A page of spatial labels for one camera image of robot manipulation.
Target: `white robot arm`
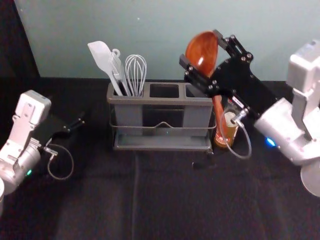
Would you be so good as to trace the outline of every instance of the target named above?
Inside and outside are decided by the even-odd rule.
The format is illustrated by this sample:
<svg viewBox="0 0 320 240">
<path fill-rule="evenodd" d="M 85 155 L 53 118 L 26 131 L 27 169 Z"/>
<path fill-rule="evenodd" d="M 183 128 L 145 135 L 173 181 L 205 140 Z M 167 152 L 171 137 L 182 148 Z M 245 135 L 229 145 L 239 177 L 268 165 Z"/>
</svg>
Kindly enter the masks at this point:
<svg viewBox="0 0 320 240">
<path fill-rule="evenodd" d="M 250 70 L 254 56 L 232 35 L 213 31 L 230 58 L 210 78 L 197 71 L 183 54 L 184 79 L 208 97 L 227 96 L 240 109 L 233 121 L 254 120 L 255 128 L 271 139 L 293 164 L 301 166 L 305 188 L 320 197 L 320 41 L 313 40 L 290 57 L 286 83 L 293 88 L 292 104 L 278 99 Z"/>
<path fill-rule="evenodd" d="M 29 90 L 20 95 L 13 115 L 9 138 L 0 150 L 0 216 L 5 195 L 14 192 L 41 159 L 43 152 L 58 153 L 47 147 L 49 140 L 58 134 L 69 135 L 85 123 L 83 116 L 67 126 L 49 115 L 51 101 Z"/>
<path fill-rule="evenodd" d="M 320 42 L 313 40 L 290 57 L 286 83 L 292 104 L 282 98 L 255 127 L 277 144 L 295 165 L 302 166 L 305 188 L 320 197 Z"/>
<path fill-rule="evenodd" d="M 0 150 L 0 215 L 4 195 L 15 191 L 41 158 L 41 144 L 32 132 L 47 118 L 50 107 L 51 101 L 33 90 L 20 95 L 9 138 Z"/>
</svg>

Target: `jar lid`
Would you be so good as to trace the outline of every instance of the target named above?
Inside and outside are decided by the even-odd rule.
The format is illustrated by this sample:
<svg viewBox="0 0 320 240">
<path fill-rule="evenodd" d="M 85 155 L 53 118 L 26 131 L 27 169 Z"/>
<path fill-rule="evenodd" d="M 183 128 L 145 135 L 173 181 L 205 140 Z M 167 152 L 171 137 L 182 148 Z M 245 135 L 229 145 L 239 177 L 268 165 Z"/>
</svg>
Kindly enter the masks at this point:
<svg viewBox="0 0 320 240">
<path fill-rule="evenodd" d="M 224 119 L 225 119 L 226 125 L 228 127 L 238 126 L 236 123 L 232 123 L 232 121 L 231 121 L 235 116 L 236 116 L 236 114 L 232 111 L 228 111 L 224 114 Z"/>
</svg>

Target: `utensil holder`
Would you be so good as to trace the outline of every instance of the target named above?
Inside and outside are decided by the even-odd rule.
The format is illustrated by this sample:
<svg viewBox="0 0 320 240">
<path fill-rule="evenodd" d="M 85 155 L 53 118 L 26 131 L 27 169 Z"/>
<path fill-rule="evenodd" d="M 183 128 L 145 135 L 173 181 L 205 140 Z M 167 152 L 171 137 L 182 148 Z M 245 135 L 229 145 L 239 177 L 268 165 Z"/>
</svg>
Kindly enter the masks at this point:
<svg viewBox="0 0 320 240">
<path fill-rule="evenodd" d="M 213 104 L 186 82 L 145 82 L 142 96 L 107 90 L 114 149 L 210 151 Z"/>
</svg>

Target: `coiled cable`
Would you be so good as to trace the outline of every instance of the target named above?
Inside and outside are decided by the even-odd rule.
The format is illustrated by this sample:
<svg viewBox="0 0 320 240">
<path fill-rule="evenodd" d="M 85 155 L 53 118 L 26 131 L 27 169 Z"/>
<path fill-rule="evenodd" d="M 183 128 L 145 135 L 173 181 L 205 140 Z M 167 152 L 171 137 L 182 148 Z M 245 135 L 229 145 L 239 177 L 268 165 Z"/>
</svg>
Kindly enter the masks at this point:
<svg viewBox="0 0 320 240">
<path fill-rule="evenodd" d="M 61 145 L 58 145 L 58 144 L 52 144 L 52 143 L 49 143 L 48 146 L 61 148 L 61 149 L 65 150 L 67 152 L 67 154 L 69 155 L 70 160 L 71 160 L 71 170 L 70 170 L 70 173 L 65 177 L 57 177 L 51 172 L 50 165 L 51 165 L 52 160 L 49 160 L 49 162 L 47 164 L 47 170 L 48 170 L 48 173 L 50 174 L 51 177 L 53 177 L 55 180 L 59 180 L 59 181 L 67 180 L 74 173 L 74 168 L 75 168 L 75 161 L 74 161 L 74 158 L 72 157 L 72 154 L 64 146 L 61 146 Z"/>
</svg>

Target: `black fabric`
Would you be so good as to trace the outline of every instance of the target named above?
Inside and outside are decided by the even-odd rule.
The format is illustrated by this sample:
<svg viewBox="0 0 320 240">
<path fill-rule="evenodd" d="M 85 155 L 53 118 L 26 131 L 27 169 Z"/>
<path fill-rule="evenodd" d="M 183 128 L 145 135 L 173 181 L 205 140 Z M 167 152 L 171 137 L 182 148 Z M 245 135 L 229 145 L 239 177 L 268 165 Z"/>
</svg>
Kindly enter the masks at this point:
<svg viewBox="0 0 320 240">
<path fill-rule="evenodd" d="M 14 0 L 0 1 L 0 77 L 39 77 Z"/>
<path fill-rule="evenodd" d="M 19 95 L 29 88 L 51 96 L 52 112 L 66 122 L 89 106 L 92 112 L 65 142 L 75 159 L 73 177 L 52 180 L 43 159 L 5 198 L 0 239 L 320 239 L 320 200 L 304 189 L 300 168 L 266 147 L 249 123 L 249 160 L 219 149 L 210 159 L 201 152 L 112 151 L 107 82 L 46 78 L 13 83 L 0 81 L 1 145 Z M 292 97 L 284 82 L 265 84 Z M 234 147 L 247 150 L 242 134 Z M 192 162 L 215 167 L 193 170 Z"/>
</svg>

